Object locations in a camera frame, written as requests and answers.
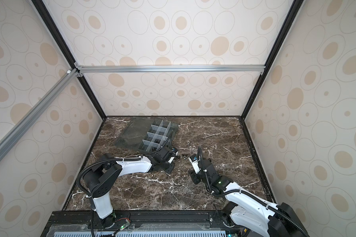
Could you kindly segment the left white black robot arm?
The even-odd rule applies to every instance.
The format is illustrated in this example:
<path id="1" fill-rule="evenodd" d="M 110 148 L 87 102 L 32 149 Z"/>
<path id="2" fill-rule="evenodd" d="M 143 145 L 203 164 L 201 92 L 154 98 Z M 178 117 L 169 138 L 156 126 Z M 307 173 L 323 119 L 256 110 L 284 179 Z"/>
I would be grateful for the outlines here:
<path id="1" fill-rule="evenodd" d="M 119 158 L 106 153 L 78 174 L 76 185 L 86 194 L 92 211 L 104 220 L 113 213 L 109 192 L 118 177 L 161 170 L 170 174 L 178 154 L 178 149 L 167 146 L 137 158 Z"/>

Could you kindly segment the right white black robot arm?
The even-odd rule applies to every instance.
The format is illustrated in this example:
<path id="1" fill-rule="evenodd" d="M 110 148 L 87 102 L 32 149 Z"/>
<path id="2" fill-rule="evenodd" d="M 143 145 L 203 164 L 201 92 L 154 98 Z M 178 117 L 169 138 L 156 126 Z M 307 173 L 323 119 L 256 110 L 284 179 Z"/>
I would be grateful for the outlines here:
<path id="1" fill-rule="evenodd" d="M 212 196 L 229 201 L 222 210 L 225 226 L 243 226 L 262 237 L 309 236 L 290 205 L 276 204 L 245 190 L 232 179 L 219 175 L 208 159 L 193 155 L 189 161 L 193 167 L 189 171 L 193 183 L 203 182 Z"/>

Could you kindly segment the clear compartment organizer box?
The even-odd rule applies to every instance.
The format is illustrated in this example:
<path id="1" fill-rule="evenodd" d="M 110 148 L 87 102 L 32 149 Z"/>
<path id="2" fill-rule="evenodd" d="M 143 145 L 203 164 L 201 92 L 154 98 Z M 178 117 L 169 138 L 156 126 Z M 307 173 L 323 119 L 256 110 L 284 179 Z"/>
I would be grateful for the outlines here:
<path id="1" fill-rule="evenodd" d="M 114 145 L 150 154 L 162 147 L 171 149 L 177 131 L 178 124 L 166 119 L 134 118 Z"/>

